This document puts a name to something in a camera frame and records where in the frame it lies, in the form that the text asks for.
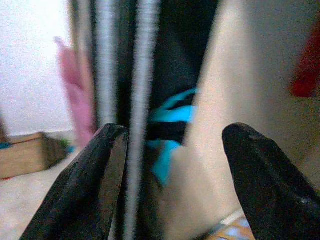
pink fabric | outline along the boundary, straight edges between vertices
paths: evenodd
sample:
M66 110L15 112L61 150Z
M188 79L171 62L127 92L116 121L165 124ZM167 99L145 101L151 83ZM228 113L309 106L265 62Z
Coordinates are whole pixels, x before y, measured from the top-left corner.
M75 124L75 131L78 143L85 147L95 132L94 111L90 101L90 93L83 87L80 70L77 65L76 53L66 47L61 39L56 38L59 45L59 63L61 75L66 88L72 118Z

